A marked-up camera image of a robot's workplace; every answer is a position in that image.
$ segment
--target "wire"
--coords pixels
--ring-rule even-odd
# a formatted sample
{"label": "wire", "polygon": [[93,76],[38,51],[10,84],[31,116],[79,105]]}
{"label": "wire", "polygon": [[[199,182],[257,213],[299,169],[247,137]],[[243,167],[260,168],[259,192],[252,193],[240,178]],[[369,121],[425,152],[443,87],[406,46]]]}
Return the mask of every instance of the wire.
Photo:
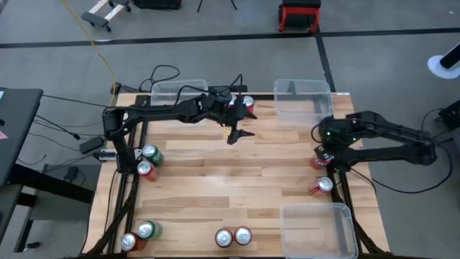
{"label": "wire", "polygon": [[43,136],[43,135],[39,135],[39,134],[34,134],[34,133],[31,133],[31,132],[29,132],[28,134],[29,134],[29,135],[32,135],[32,136],[34,136],[34,137],[42,137],[42,138],[44,138],[44,139],[46,139],[46,140],[49,140],[49,141],[51,141],[51,142],[53,142],[53,143],[55,143],[56,145],[59,145],[59,146],[61,146],[61,147],[65,147],[65,148],[67,148],[67,149],[70,149],[70,150],[73,150],[73,151],[76,151],[76,152],[80,152],[80,150],[78,150],[78,149],[75,149],[75,148],[68,147],[68,146],[66,146],[66,145],[60,144],[60,143],[57,142],[56,140],[52,140],[52,139],[50,139],[50,138],[47,137],[47,136]]}
{"label": "wire", "polygon": [[87,104],[87,105],[91,105],[91,106],[104,107],[104,108],[108,107],[107,105],[94,104],[94,103],[90,103],[90,102],[87,102],[87,101],[80,101],[80,100],[75,100],[75,99],[59,97],[59,96],[51,96],[51,95],[48,95],[48,94],[43,94],[43,96],[48,97],[48,98],[62,100],[62,101],[72,101],[72,102],[76,102],[76,103],[79,103],[79,104]]}
{"label": "wire", "polygon": [[[158,68],[172,68],[174,70],[177,71],[177,73],[174,75],[174,76],[170,76],[168,78],[163,78],[163,79],[160,79],[160,80],[155,80],[153,79],[153,76],[155,75],[155,71],[158,69]],[[149,78],[147,79],[144,79],[141,84],[139,85],[139,91],[140,92],[147,92],[147,91],[144,91],[142,90],[142,85],[147,82],[147,81],[150,81],[151,85],[150,85],[150,93],[152,92],[152,87],[154,84],[158,83],[158,82],[163,82],[163,81],[168,81],[168,80],[171,80],[171,79],[174,79],[174,78],[177,78],[178,76],[180,75],[180,70],[179,68],[176,68],[175,66],[173,65],[157,65],[155,66],[155,68],[153,68],[153,71],[152,71],[152,74],[150,75]]]}
{"label": "wire", "polygon": [[[60,132],[64,132],[63,130],[61,129],[56,129],[54,127],[51,127],[50,125],[46,125],[46,124],[43,124],[42,122],[40,121],[34,121],[35,124],[38,124],[40,126],[43,126],[43,127],[47,127],[48,129],[52,129],[52,130],[57,130],[57,131],[60,131]],[[93,137],[103,137],[102,134],[88,134],[88,133],[75,133],[75,132],[70,132],[72,134],[76,134],[78,136],[82,135],[82,136],[93,136]]]}
{"label": "wire", "polygon": [[444,110],[444,108],[432,109],[432,110],[428,111],[427,113],[425,113],[425,116],[423,116],[423,119],[422,119],[422,125],[420,126],[420,130],[423,131],[423,125],[425,124],[425,119],[430,113],[436,112],[436,111],[441,111],[441,110]]}
{"label": "wire", "polygon": [[397,190],[393,187],[389,187],[383,183],[380,183],[379,181],[375,180],[375,179],[372,179],[374,182],[378,183],[379,185],[385,187],[385,188],[388,188],[392,191],[396,191],[398,193],[402,193],[402,194],[421,194],[423,192],[426,192],[426,191],[431,191],[435,188],[438,188],[441,184],[443,184],[445,181],[447,181],[447,179],[449,179],[452,175],[452,171],[453,171],[453,165],[452,165],[452,156],[450,154],[450,152],[447,150],[447,147],[445,147],[444,145],[442,145],[441,143],[439,142],[436,142],[436,141],[433,141],[434,143],[436,143],[440,148],[442,148],[446,154],[447,154],[447,158],[448,158],[448,166],[449,166],[449,169],[448,169],[448,173],[447,173],[447,176],[444,177],[444,179],[442,179],[439,183],[437,183],[436,185],[432,186],[432,187],[429,187],[429,188],[425,188],[423,190],[419,190],[419,191],[401,191],[401,190]]}
{"label": "wire", "polygon": [[313,128],[311,128],[311,131],[310,131],[310,136],[311,136],[311,139],[314,141],[314,142],[317,142],[317,143],[321,143],[321,141],[318,141],[315,136],[313,135],[313,131],[319,127],[319,123],[315,126],[313,126]]}
{"label": "wire", "polygon": [[13,184],[25,183],[25,182],[27,182],[27,181],[31,181],[31,180],[33,180],[33,179],[39,178],[39,177],[42,176],[42,175],[46,175],[46,174],[48,174],[48,173],[50,173],[50,172],[53,172],[53,171],[59,170],[59,169],[61,169],[61,168],[64,168],[64,167],[66,167],[66,166],[72,165],[72,164],[74,164],[74,163],[80,162],[80,161],[82,161],[83,159],[89,158],[89,157],[92,156],[92,155],[93,155],[93,154],[89,154],[89,155],[85,155],[85,156],[83,156],[83,157],[81,157],[81,158],[74,158],[74,159],[66,160],[65,162],[63,162],[63,163],[61,163],[61,164],[59,164],[59,165],[53,166],[53,167],[52,167],[51,169],[49,169],[49,170],[46,170],[46,171],[37,171],[38,173],[41,173],[41,174],[39,174],[39,175],[37,175],[37,176],[33,176],[33,177],[31,177],[31,178],[24,179],[24,180],[22,180],[22,181],[15,182],[15,183],[13,183]]}
{"label": "wire", "polygon": [[115,169],[114,171],[114,175],[112,176],[112,181],[110,183],[110,189],[109,189],[109,201],[107,203],[107,214],[106,214],[106,223],[104,223],[103,225],[103,232],[105,233],[106,232],[106,229],[107,229],[107,220],[109,219],[109,212],[110,212],[110,198],[111,198],[111,193],[112,193],[112,187],[114,187],[114,179],[115,179],[115,175],[116,175],[116,172],[117,172],[117,169]]}
{"label": "wire", "polygon": [[98,48],[96,47],[96,45],[94,44],[94,41],[93,39],[91,39],[91,36],[86,32],[86,29],[85,27],[81,24],[80,20],[77,18],[77,16],[72,12],[72,10],[70,9],[70,7],[67,5],[67,1],[66,0],[60,0],[61,3],[63,3],[64,7],[67,9],[67,11],[70,13],[70,15],[72,15],[72,17],[74,18],[74,20],[78,23],[78,25],[80,25],[80,28],[83,30],[83,32],[85,32],[85,35],[86,37],[88,38],[89,42],[91,43],[91,46],[93,47],[94,51],[96,51],[96,53],[98,54],[98,56],[102,59],[102,61],[106,64],[107,68],[109,69],[110,71],[110,74],[111,74],[111,77],[112,77],[112,96],[110,98],[110,103],[109,103],[109,106],[112,105],[112,103],[114,102],[114,97],[115,97],[115,75],[114,75],[114,72],[112,71],[112,68],[111,66],[109,65],[109,62],[107,62],[107,60],[102,56],[102,54],[100,54],[100,52],[98,51]]}
{"label": "wire", "polygon": [[[48,123],[48,122],[42,122],[42,121],[39,121],[39,120],[37,120],[35,122],[41,122],[41,123],[45,123],[45,124]],[[102,124],[102,122],[94,122],[94,123],[90,123],[90,124],[86,124],[86,125],[76,125],[76,126],[74,126],[74,125],[65,125],[65,124],[57,124],[57,125],[59,125],[61,127],[77,127],[77,128],[81,128],[81,127],[91,127],[91,126],[98,125],[98,124]]]}
{"label": "wire", "polygon": [[42,162],[45,158],[47,157],[47,155],[43,155],[43,158],[38,160],[37,162],[35,163],[25,163],[23,160],[20,160],[19,158],[17,159],[19,162],[25,164],[25,165],[37,165],[38,163]]}
{"label": "wire", "polygon": [[354,171],[355,173],[357,173],[358,175],[360,175],[362,178],[366,179],[366,181],[368,181],[372,185],[372,188],[374,188],[375,194],[377,194],[377,189],[375,188],[375,184],[374,184],[374,182],[372,182],[371,179],[367,178],[364,174],[356,171],[354,168],[351,168],[351,170]]}
{"label": "wire", "polygon": [[76,140],[79,140],[79,139],[80,139],[80,136],[77,136],[76,133],[72,133],[72,132],[70,132],[70,131],[64,129],[63,127],[61,127],[61,126],[59,126],[58,124],[56,124],[56,123],[50,121],[49,119],[45,119],[44,117],[41,117],[40,115],[35,115],[35,116],[36,116],[37,118],[43,119],[43,120],[46,121],[46,122],[49,122],[50,124],[55,125],[55,126],[58,127],[59,129],[61,129],[63,132],[66,132],[66,133],[70,134],[70,135],[71,135],[72,137],[74,137]]}

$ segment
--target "yellow cable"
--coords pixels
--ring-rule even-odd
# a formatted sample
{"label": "yellow cable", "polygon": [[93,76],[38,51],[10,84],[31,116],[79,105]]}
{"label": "yellow cable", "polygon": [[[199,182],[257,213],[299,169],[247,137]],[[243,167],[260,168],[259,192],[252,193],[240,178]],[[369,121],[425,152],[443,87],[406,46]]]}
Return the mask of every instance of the yellow cable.
{"label": "yellow cable", "polygon": [[112,75],[112,97],[110,98],[110,103],[109,103],[109,106],[112,106],[112,102],[114,101],[114,97],[115,97],[115,85],[116,85],[114,72],[112,71],[112,68],[110,67],[109,62],[107,62],[107,60],[98,51],[98,48],[96,47],[96,45],[94,45],[94,41],[93,41],[93,39],[91,39],[91,36],[86,32],[85,27],[81,24],[80,20],[77,18],[77,16],[72,12],[70,7],[67,5],[67,2],[65,0],[60,0],[60,1],[61,1],[61,3],[63,3],[63,5],[67,9],[67,11],[69,11],[69,13],[72,15],[72,17],[78,23],[78,25],[80,25],[80,28],[83,30],[83,32],[85,32],[85,35],[88,38],[89,42],[91,42],[91,46],[93,46],[94,51],[96,51],[96,53],[98,53],[99,57],[101,57],[101,59],[106,64],[107,68],[109,69],[110,74]]}

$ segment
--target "desk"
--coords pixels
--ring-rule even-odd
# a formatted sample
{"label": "desk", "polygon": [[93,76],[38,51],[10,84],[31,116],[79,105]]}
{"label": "desk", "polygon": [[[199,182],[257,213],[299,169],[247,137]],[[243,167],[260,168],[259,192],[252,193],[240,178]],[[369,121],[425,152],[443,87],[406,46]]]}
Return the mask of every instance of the desk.
{"label": "desk", "polygon": [[[121,94],[117,105],[130,105],[135,99],[136,94]],[[336,117],[352,113],[350,96],[333,94],[333,108]],[[306,191],[309,183],[326,174],[326,170],[315,171],[308,165],[316,147],[311,129],[280,124],[271,100],[256,100],[254,113],[259,119],[244,120],[239,128],[256,136],[242,138],[235,145],[226,144],[225,130],[215,122],[206,120],[191,126],[149,123],[147,143],[161,149],[165,162],[157,182],[140,179],[132,226],[135,230],[142,220],[153,219],[164,230],[159,240],[129,256],[282,256],[280,207],[331,201],[330,196],[313,198]],[[115,169],[115,163],[105,163],[101,168],[83,251],[90,250],[103,234]],[[369,176],[366,163],[356,169]],[[388,250],[372,187],[354,174],[348,176],[356,219],[376,245]],[[114,181],[109,221],[120,178],[118,174]],[[217,247],[213,239],[219,228],[241,225],[253,231],[250,245]],[[123,230],[124,222],[119,227],[116,253]]]}
{"label": "desk", "polygon": [[[36,196],[23,194],[22,187],[29,186],[59,196],[89,204],[93,192],[58,180],[30,168],[16,164],[19,152],[29,132],[40,105],[41,89],[0,89],[4,94],[0,99],[0,131],[7,138],[0,138],[0,242],[17,204],[33,207]],[[32,221],[28,220],[21,230],[24,238],[19,238],[15,252],[21,252],[27,239]]]}

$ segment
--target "black desk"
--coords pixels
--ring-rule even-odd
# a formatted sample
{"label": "black desk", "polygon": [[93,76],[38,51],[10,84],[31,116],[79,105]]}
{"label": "black desk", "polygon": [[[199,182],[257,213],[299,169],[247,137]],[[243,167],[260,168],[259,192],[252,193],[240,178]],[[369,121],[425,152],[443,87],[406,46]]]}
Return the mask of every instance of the black desk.
{"label": "black desk", "polygon": [[46,173],[16,164],[27,133],[40,105],[40,89],[0,89],[0,242],[17,204],[33,207],[36,196],[22,193],[28,186],[66,198],[91,203],[93,192]]}

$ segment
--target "soda can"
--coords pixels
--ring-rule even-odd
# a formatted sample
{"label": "soda can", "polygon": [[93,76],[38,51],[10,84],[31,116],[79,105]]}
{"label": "soda can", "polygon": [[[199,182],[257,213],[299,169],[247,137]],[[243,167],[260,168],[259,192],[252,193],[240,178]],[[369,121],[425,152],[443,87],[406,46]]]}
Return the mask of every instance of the soda can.
{"label": "soda can", "polygon": [[219,247],[225,248],[231,245],[231,243],[233,242],[233,236],[231,235],[230,230],[219,229],[217,230],[215,240],[216,240],[216,244]]}
{"label": "soda can", "polygon": [[139,176],[146,178],[149,182],[158,180],[160,174],[153,164],[149,161],[142,161],[137,165],[137,173]]}
{"label": "soda can", "polygon": [[327,166],[332,160],[334,156],[329,155],[322,145],[319,145],[315,148],[315,155],[310,159],[310,166],[315,170],[323,169],[323,167]]}
{"label": "soda can", "polygon": [[311,196],[319,197],[330,193],[332,190],[332,181],[327,177],[321,177],[308,187],[308,193]]}
{"label": "soda can", "polygon": [[247,227],[239,227],[235,231],[235,242],[238,245],[248,245],[252,240],[252,232]]}
{"label": "soda can", "polygon": [[163,154],[155,145],[145,145],[142,148],[142,155],[156,166],[161,165],[165,159]]}
{"label": "soda can", "polygon": [[245,96],[243,98],[243,104],[246,105],[247,110],[253,113],[254,111],[254,98],[251,96]]}
{"label": "soda can", "polygon": [[150,220],[143,221],[139,229],[137,230],[137,235],[143,240],[157,239],[161,236],[163,232],[163,226],[160,223],[156,223]]}
{"label": "soda can", "polygon": [[142,250],[146,244],[136,233],[126,233],[121,238],[121,249],[127,252]]}

